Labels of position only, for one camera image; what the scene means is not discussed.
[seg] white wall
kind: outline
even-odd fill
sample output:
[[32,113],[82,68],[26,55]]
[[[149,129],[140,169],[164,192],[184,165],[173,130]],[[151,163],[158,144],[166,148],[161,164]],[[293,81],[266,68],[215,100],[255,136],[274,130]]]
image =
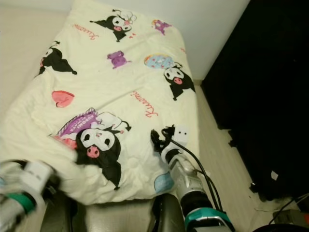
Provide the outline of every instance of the white wall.
[[[182,33],[192,77],[202,80],[216,60],[249,0],[99,0],[157,16]],[[0,4],[56,11],[73,0],[0,0]]]

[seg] light gray floor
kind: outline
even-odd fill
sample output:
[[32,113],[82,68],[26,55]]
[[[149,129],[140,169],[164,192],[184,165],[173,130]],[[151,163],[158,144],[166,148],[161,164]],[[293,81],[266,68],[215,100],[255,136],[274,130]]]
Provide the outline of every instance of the light gray floor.
[[[272,211],[284,201],[262,203],[249,190],[251,179],[238,151],[228,145],[229,134],[217,129],[211,110],[200,87],[196,86],[201,162],[213,179],[222,201],[238,232],[252,232],[272,219]],[[87,208],[89,232],[145,232],[150,222],[152,201],[134,201],[93,205]],[[28,225],[38,220],[33,216]]]

